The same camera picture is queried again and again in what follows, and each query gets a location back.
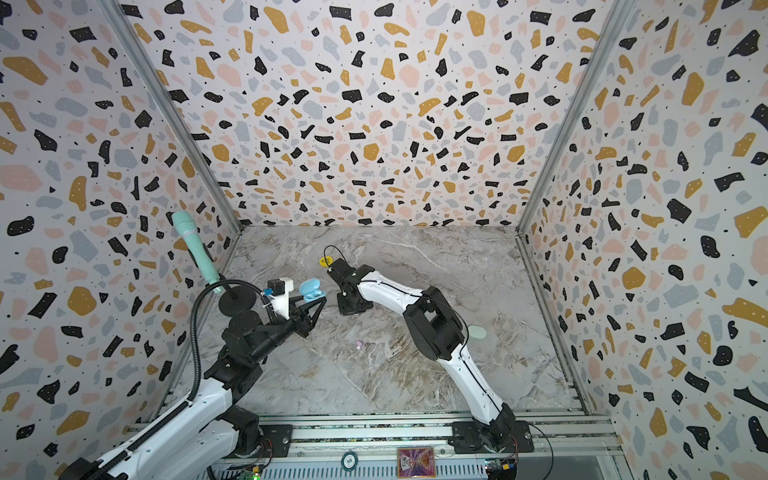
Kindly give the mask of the blue earbud case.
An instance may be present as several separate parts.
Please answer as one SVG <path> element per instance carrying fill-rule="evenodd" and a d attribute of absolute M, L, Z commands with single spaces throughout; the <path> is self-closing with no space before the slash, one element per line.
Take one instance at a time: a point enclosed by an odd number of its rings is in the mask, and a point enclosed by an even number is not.
<path fill-rule="evenodd" d="M 321 282 L 317 278 L 302 282 L 299 293 L 305 302 L 312 302 L 326 296 L 326 292 L 321 289 Z"/>

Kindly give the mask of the mint green earbud case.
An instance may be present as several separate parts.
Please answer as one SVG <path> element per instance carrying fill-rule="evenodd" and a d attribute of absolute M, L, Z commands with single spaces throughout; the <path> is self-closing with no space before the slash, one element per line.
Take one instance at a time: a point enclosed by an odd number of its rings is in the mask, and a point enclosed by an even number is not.
<path fill-rule="evenodd" d="M 468 335 L 472 339 L 484 340 L 487 338 L 488 332 L 484 327 L 478 325 L 470 325 L 468 327 Z"/>

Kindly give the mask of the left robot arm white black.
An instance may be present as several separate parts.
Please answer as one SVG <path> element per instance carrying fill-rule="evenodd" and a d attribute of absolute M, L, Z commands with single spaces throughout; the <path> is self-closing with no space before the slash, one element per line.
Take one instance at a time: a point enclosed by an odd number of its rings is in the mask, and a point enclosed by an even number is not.
<path fill-rule="evenodd" d="M 291 335 L 314 329 L 325 297 L 288 300 L 288 314 L 265 324 L 255 311 L 233 316 L 222 332 L 225 345 L 204 379 L 141 432 L 96 461 L 79 458 L 62 479 L 180 479 L 231 453 L 261 445 L 259 417 L 236 405 L 262 374 L 269 354 Z"/>

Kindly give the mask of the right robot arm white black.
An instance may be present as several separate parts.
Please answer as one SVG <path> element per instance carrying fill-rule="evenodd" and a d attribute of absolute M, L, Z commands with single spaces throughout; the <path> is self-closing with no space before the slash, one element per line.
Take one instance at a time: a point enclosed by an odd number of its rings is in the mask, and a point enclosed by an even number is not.
<path fill-rule="evenodd" d="M 480 372 L 468 346 L 469 329 L 438 288 L 407 287 L 368 265 L 355 269 L 344 260 L 334 262 L 328 275 L 340 288 L 341 314 L 363 313 L 378 304 L 403 317 L 419 352 L 444 368 L 467 401 L 479 443 L 497 452 L 512 443 L 516 417 Z"/>

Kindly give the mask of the black round microphone stand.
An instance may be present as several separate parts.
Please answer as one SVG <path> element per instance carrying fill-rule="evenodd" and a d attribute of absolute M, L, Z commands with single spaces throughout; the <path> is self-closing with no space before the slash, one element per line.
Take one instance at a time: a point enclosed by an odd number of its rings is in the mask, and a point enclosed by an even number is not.
<path fill-rule="evenodd" d="M 227 317 L 251 310 L 259 297 L 258 292 L 250 284 L 224 285 L 223 289 L 224 292 L 219 298 L 218 308 Z"/>

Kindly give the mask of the round white badge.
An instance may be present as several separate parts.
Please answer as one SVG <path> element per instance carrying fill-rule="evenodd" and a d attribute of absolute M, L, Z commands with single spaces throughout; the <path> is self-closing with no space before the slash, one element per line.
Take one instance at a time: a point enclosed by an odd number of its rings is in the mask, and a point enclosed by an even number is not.
<path fill-rule="evenodd" d="M 352 472 L 357 468 L 358 456 L 354 451 L 347 451 L 342 455 L 341 467 L 345 472 Z"/>

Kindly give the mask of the mint green microphone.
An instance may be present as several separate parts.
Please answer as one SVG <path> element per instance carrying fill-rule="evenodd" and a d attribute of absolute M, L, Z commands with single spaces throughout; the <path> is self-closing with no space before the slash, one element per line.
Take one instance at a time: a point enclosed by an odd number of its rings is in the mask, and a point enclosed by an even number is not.
<path fill-rule="evenodd" d="M 197 231 L 197 225 L 191 215 L 186 211 L 176 211 L 171 215 L 171 220 L 176 232 L 187 246 L 201 275 L 208 285 L 220 281 L 220 274 L 215 263 L 206 253 L 206 248 Z"/>

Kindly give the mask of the pink square card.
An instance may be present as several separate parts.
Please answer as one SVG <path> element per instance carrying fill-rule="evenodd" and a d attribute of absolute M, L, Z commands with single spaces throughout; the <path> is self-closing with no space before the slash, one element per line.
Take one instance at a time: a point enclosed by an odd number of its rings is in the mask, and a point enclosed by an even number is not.
<path fill-rule="evenodd" d="M 436 458 L 433 447 L 400 448 L 396 475 L 399 479 L 435 478 Z"/>

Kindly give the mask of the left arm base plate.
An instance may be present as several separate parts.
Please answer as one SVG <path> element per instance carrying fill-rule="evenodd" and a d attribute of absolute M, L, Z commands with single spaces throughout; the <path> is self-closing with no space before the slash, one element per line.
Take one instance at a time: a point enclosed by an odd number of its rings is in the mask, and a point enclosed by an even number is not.
<path fill-rule="evenodd" d="M 290 424 L 235 426 L 235 446 L 225 458 L 275 459 L 288 456 L 294 427 Z"/>

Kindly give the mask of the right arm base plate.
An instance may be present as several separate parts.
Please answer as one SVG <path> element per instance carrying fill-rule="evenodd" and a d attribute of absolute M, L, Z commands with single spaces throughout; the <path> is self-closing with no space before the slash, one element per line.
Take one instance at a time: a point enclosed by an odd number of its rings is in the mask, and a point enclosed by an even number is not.
<path fill-rule="evenodd" d="M 532 453 L 535 448 L 526 421 L 515 421 L 512 426 L 494 429 L 476 421 L 457 421 L 451 424 L 447 440 L 458 454 L 499 453 L 510 455 Z"/>

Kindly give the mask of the left aluminium corner post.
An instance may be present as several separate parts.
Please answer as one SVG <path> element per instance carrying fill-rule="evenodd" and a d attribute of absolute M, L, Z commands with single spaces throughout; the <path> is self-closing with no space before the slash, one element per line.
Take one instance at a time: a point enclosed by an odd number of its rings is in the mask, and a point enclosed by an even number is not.
<path fill-rule="evenodd" d="M 161 82 L 151 59 L 140 45 L 140 39 L 124 15 L 121 3 L 119 1 L 96 1 L 96 5 L 107 24 L 114 31 L 116 38 L 124 48 L 137 73 L 144 81 L 150 96 L 167 120 L 174 136 L 188 154 L 197 173 L 201 176 L 202 182 L 211 194 L 216 204 L 217 212 L 222 217 L 223 222 L 233 232 L 234 236 L 238 236 L 242 233 L 242 224 L 236 218 L 234 210 L 204 160 L 201 150 L 193 139 L 179 111 L 174 106 L 174 102 Z"/>

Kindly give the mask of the aluminium corner post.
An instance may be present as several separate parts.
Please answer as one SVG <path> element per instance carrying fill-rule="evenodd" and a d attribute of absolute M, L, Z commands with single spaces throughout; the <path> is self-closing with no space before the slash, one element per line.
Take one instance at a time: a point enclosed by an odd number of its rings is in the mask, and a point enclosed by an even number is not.
<path fill-rule="evenodd" d="M 565 152 L 568 141 L 580 122 L 593 88 L 597 85 L 602 71 L 610 57 L 611 51 L 621 34 L 630 14 L 635 9 L 635 0 L 615 1 L 609 11 L 606 23 L 602 28 L 600 37 L 595 45 L 590 61 L 584 71 L 583 78 L 576 89 L 561 127 L 557 132 L 552 147 L 538 175 L 538 180 L 532 190 L 530 198 L 524 209 L 517 233 L 524 235 L 527 228 L 533 223 L 538 203 L 546 193 L 548 182 L 554 173 L 560 156 Z"/>
<path fill-rule="evenodd" d="M 216 204 L 217 212 L 222 217 L 223 222 L 233 232 L 234 236 L 238 236 L 242 233 L 242 224 L 236 218 L 234 210 L 204 160 L 201 150 L 193 139 L 179 111 L 174 106 L 174 102 L 161 82 L 151 59 L 140 45 L 140 39 L 124 15 L 121 3 L 119 1 L 96 1 L 96 5 L 107 24 L 114 31 L 116 38 L 124 48 L 137 73 L 144 81 L 150 96 L 167 120 L 174 136 L 188 154 L 197 173 L 201 176 L 202 182 L 211 194 Z"/>

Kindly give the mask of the right aluminium corner post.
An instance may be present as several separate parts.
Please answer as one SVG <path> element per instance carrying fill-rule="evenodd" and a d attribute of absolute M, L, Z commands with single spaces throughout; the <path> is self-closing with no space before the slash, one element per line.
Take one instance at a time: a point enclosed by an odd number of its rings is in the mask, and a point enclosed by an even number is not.
<path fill-rule="evenodd" d="M 597 85 L 602 71 L 610 57 L 611 51 L 621 34 L 630 14 L 635 9 L 635 0 L 615 1 L 609 11 L 606 23 L 602 28 L 600 37 L 595 45 L 590 61 L 584 71 L 583 78 L 576 89 L 561 127 L 557 132 L 552 147 L 538 175 L 538 180 L 532 190 L 530 198 L 524 209 L 517 233 L 524 235 L 527 228 L 533 223 L 538 203 L 546 193 L 548 182 L 554 173 L 560 156 L 565 152 L 568 141 L 580 122 L 593 88 Z"/>

